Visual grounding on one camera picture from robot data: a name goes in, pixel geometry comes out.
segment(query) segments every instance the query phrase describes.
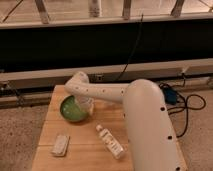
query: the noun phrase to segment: bottle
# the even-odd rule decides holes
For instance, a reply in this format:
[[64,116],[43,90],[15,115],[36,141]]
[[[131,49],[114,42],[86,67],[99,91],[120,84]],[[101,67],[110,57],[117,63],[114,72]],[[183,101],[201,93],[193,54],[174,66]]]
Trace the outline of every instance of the bottle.
[[112,136],[108,129],[104,129],[101,125],[96,126],[99,137],[102,139],[107,148],[111,151],[116,159],[124,155],[124,149],[121,144]]
[[101,17],[102,7],[101,0],[89,0],[89,15],[90,17]]

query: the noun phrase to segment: wooden table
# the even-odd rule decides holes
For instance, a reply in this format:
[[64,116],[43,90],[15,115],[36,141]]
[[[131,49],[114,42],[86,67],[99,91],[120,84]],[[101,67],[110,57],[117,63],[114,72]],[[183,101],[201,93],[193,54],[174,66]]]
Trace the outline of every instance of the wooden table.
[[[56,86],[42,129],[32,171],[133,171],[122,106],[95,100],[92,117],[73,124],[60,115],[60,104],[69,96],[64,86]],[[106,149],[95,129],[97,124],[108,128],[125,148],[126,155],[116,160]],[[53,157],[51,150],[58,133],[70,135],[65,157]]]

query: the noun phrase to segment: black cable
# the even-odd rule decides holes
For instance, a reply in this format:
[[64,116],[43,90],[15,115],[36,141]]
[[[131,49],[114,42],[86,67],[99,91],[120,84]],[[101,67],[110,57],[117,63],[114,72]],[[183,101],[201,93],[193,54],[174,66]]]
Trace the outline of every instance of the black cable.
[[5,22],[9,16],[18,8],[18,6],[23,2],[24,0],[20,0],[8,13],[7,15],[2,19],[2,22]]
[[[172,107],[172,108],[169,108],[168,111],[169,111],[169,115],[177,114],[177,113],[183,112],[184,110],[186,111],[184,129],[183,129],[181,134],[177,135],[177,138],[180,138],[180,137],[183,137],[185,135],[185,133],[187,132],[187,129],[188,129],[188,125],[189,125],[189,110],[202,110],[202,109],[204,109],[206,107],[206,100],[202,96],[200,96],[198,94],[190,94],[186,98],[184,98],[180,93],[178,93],[178,96],[183,100],[184,106]],[[202,103],[203,103],[203,105],[201,105],[201,107],[191,107],[191,106],[189,106],[189,100],[192,97],[200,98]]]
[[133,47],[133,49],[132,49],[132,51],[130,53],[130,56],[128,57],[127,63],[125,65],[123,71],[118,75],[118,77],[114,80],[114,82],[119,81],[120,78],[124,75],[124,73],[126,72],[126,69],[129,66],[133,56],[135,55],[135,51],[136,51],[136,49],[138,47],[138,44],[139,44],[139,41],[140,41],[140,38],[141,38],[142,25],[143,25],[143,13],[141,15],[140,25],[139,25],[139,28],[138,28],[138,34],[137,34],[137,38],[136,38],[134,47]]
[[[183,76],[183,84],[182,85],[175,85],[175,86],[181,86],[181,87],[184,87],[185,84],[186,84],[186,77],[184,74],[182,74]],[[173,87],[175,86],[170,86],[169,84],[167,83],[160,83],[159,84],[159,87],[161,89],[165,89],[165,88],[171,88],[176,94],[177,94],[177,97],[181,100],[181,101],[178,101],[178,104],[183,104],[182,106],[175,106],[175,107],[171,107],[168,109],[168,112],[169,112],[169,115],[174,115],[174,114],[177,114],[177,113],[180,113],[180,112],[183,112],[183,111],[186,111],[185,113],[185,126],[184,126],[184,129],[183,131],[177,135],[177,138],[180,138],[180,137],[183,137],[185,135],[185,133],[187,132],[187,129],[188,129],[188,125],[189,125],[189,110],[202,110],[206,107],[206,100],[198,95],[198,94],[190,94],[188,95],[186,98],[184,96],[182,96],[178,91],[174,90]],[[200,107],[192,107],[192,106],[189,106],[189,101],[192,97],[198,97],[201,101],[202,101],[202,105]]]

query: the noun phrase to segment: floor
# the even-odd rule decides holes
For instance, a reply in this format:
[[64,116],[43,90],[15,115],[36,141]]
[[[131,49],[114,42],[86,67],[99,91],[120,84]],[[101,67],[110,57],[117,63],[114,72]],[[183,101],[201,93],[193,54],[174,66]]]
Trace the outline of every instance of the floor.
[[[197,93],[207,101],[202,111],[190,111],[189,128],[179,139],[189,171],[213,170],[213,90],[185,92]],[[199,106],[193,98],[190,105]],[[42,124],[48,106],[0,110],[0,170],[29,171],[35,155]],[[171,117],[177,133],[184,126],[184,115]]]
[[0,110],[0,171],[31,169],[47,108]]

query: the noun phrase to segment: green bowl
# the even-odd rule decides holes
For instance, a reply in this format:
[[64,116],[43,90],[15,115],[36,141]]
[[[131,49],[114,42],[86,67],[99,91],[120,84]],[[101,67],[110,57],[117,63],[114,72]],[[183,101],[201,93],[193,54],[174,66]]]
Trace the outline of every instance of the green bowl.
[[88,112],[81,109],[75,103],[75,97],[69,96],[63,100],[60,106],[60,112],[64,119],[71,122],[80,122],[88,117]]

